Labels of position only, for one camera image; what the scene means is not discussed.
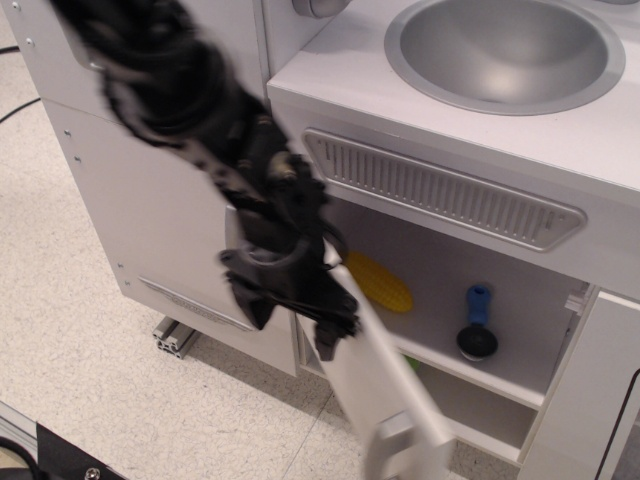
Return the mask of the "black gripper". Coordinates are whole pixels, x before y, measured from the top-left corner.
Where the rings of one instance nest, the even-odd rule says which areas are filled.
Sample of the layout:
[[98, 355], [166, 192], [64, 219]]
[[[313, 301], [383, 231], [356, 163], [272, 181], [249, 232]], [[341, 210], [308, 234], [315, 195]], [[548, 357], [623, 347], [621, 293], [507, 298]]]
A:
[[277, 306], [316, 322], [314, 346], [321, 361], [334, 359], [340, 339], [357, 331], [358, 302], [311, 252], [299, 243], [278, 254], [247, 242], [219, 254], [236, 303], [258, 330], [263, 330]]

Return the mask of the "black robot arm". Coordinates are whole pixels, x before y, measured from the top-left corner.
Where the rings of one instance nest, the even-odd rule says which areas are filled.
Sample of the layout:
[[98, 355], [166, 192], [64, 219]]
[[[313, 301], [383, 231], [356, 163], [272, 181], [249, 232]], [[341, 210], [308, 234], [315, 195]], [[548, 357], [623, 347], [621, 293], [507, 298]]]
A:
[[355, 298], [333, 278], [326, 245], [342, 246], [322, 215], [324, 184], [288, 146], [263, 104], [177, 1], [57, 1], [54, 10], [102, 71], [124, 126], [206, 173], [235, 208], [239, 244], [221, 253], [235, 300], [256, 328], [282, 306], [314, 322], [333, 359], [358, 328]]

